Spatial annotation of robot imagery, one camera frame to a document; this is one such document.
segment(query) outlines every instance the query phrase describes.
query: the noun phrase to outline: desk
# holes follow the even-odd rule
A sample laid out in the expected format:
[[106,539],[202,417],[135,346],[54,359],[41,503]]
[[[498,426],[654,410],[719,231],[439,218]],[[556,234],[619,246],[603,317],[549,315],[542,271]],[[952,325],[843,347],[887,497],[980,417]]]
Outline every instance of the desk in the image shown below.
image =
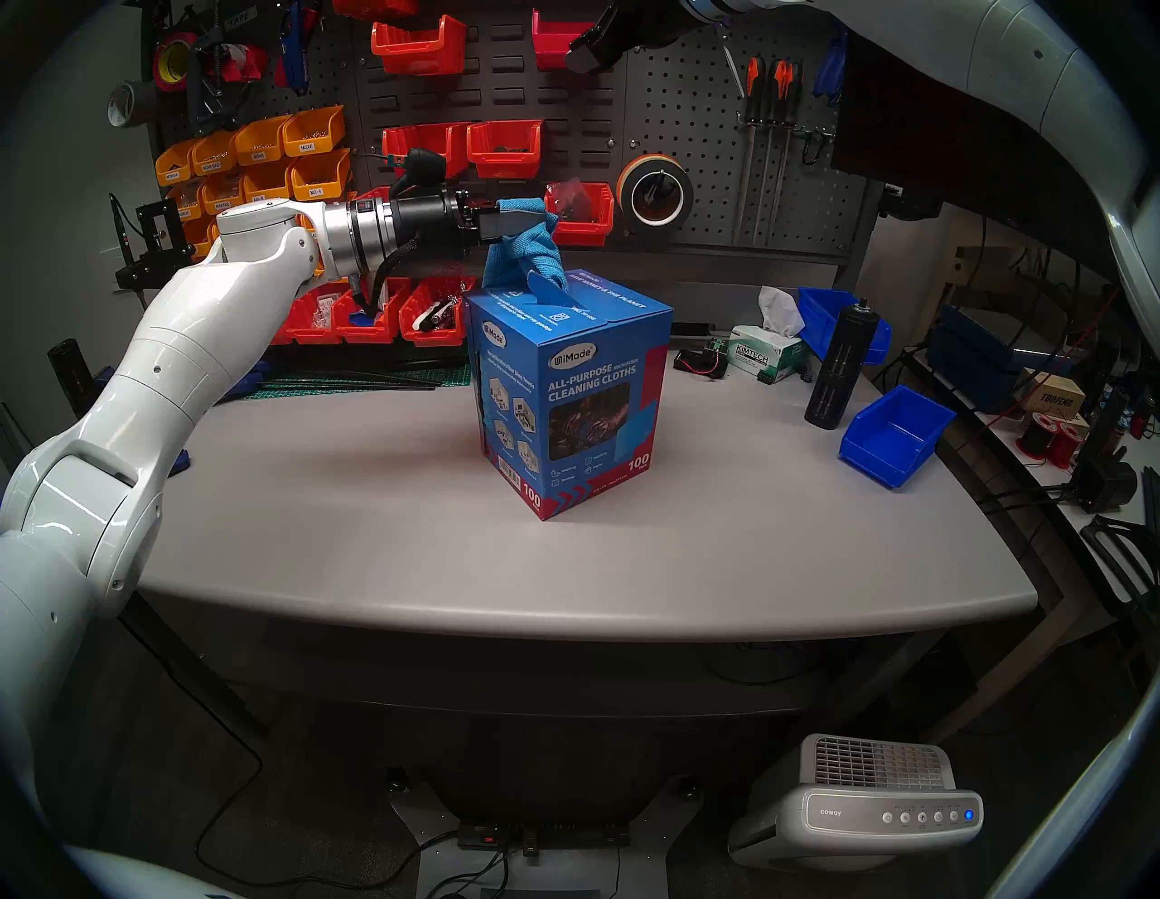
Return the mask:
[[[483,637],[795,640],[947,628],[1036,594],[937,458],[890,491],[803,420],[811,385],[669,369],[652,469],[541,522],[479,454],[470,387],[213,408],[143,589]],[[867,382],[846,421],[877,397]]]

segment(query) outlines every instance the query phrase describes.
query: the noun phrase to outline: red storage bin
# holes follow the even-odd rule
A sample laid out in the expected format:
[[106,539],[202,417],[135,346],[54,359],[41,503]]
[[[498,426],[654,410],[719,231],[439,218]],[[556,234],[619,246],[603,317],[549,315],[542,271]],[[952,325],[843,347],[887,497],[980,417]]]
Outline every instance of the red storage bin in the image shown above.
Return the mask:
[[531,10],[531,45],[536,50],[536,68],[546,72],[565,68],[564,57],[568,44],[592,28],[595,22],[541,22],[539,10]]
[[[405,157],[413,146],[433,150],[447,159],[447,176],[455,177],[467,167],[467,123],[405,125],[383,132],[384,155]],[[403,167],[396,167],[394,174],[401,175]]]
[[432,31],[405,31],[376,22],[370,50],[383,68],[397,75],[457,75],[463,72],[463,44],[467,27],[449,15],[440,16]]
[[[458,347],[462,345],[467,336],[467,328],[463,319],[463,293],[474,290],[478,282],[479,278],[473,277],[423,278],[399,307],[399,332],[404,339],[409,340],[416,347]],[[455,304],[454,328],[415,331],[412,327],[414,320],[427,311],[436,297],[447,297],[456,292],[461,296],[459,302]]]
[[467,125],[467,159],[476,164],[480,177],[535,177],[543,126],[543,118]]
[[[364,284],[363,289],[370,290],[370,284]],[[349,290],[334,304],[334,329],[347,343],[390,343],[394,340],[399,333],[399,307],[411,296],[411,278],[389,277],[384,290],[386,305],[375,317],[374,325],[351,324],[350,317],[362,310]]]
[[[604,238],[612,231],[612,188],[603,181],[583,182],[585,193],[592,201],[592,213],[594,222],[565,222],[563,218],[556,223],[556,231],[552,232],[552,240],[560,247],[602,247]],[[544,208],[549,212],[556,211],[556,197],[551,193],[544,195]]]
[[[342,299],[343,293],[350,292],[350,285],[343,281],[332,281],[321,284],[313,290],[303,293],[290,306],[290,314],[282,322],[277,334],[271,341],[274,345],[289,343],[341,343],[342,339],[334,331],[334,311]],[[322,297],[335,295],[335,300],[331,306],[329,325],[316,325],[314,313],[318,312],[318,300]]]
[[334,0],[334,12],[374,22],[386,15],[414,15],[419,0]]

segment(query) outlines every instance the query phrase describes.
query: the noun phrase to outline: spray can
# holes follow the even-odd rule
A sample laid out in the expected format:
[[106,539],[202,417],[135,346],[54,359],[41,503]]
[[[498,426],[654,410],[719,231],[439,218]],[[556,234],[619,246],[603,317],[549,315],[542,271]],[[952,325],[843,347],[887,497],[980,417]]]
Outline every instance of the spray can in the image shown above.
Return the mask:
[[833,430],[841,423],[877,329],[878,313],[870,310],[864,299],[839,313],[818,383],[805,407],[805,420],[811,425]]

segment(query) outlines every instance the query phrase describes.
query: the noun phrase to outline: tissue box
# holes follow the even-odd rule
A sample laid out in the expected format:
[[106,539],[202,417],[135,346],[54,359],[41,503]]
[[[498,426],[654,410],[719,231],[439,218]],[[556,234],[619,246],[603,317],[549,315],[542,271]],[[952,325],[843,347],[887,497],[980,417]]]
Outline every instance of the tissue box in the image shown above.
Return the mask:
[[766,372],[775,382],[805,361],[800,338],[783,338],[756,325],[738,325],[728,335],[728,364],[751,375]]
[[467,295],[484,455],[548,520],[648,470],[673,310],[578,269],[568,305]]

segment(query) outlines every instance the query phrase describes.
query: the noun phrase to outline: table leg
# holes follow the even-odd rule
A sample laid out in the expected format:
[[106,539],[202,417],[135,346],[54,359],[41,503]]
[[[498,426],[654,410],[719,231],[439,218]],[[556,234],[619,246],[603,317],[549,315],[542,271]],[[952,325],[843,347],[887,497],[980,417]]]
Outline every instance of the table leg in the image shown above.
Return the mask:
[[230,687],[174,633],[144,596],[133,593],[122,609],[121,623],[165,668],[173,681],[224,726],[251,739],[264,738],[268,728],[246,708]]
[[976,691],[962,705],[922,735],[923,741],[941,742],[983,715],[1066,643],[1067,632],[1090,609],[1090,601],[1082,594],[1066,594],[1018,646],[983,675]]
[[945,632],[945,629],[919,631],[871,640],[802,716],[786,739],[788,745],[795,746],[811,733],[840,731],[898,683]]

